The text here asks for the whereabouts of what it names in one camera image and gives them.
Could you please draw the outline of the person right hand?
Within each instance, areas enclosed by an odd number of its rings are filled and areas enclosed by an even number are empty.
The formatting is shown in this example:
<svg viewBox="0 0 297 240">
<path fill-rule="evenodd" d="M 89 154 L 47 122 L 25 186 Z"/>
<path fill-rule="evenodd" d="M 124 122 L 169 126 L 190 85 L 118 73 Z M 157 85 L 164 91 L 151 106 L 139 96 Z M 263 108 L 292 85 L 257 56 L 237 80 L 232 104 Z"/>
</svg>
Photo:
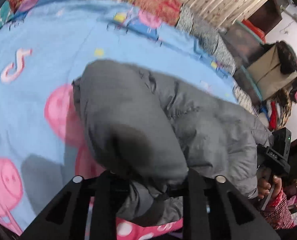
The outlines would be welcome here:
<svg viewBox="0 0 297 240">
<path fill-rule="evenodd" d="M 273 185 L 275 186 L 275 188 L 272 192 L 270 200 L 274 200 L 282 189 L 282 179 L 280 177 L 273 175 L 271 183 L 266 180 L 266 177 L 269 177 L 270 173 L 271 170 L 269 168 L 263 168 L 261 170 L 261 174 L 259 175 L 259 178 L 257 180 L 259 199 L 263 199 L 264 197 L 268 196 Z"/>
</svg>

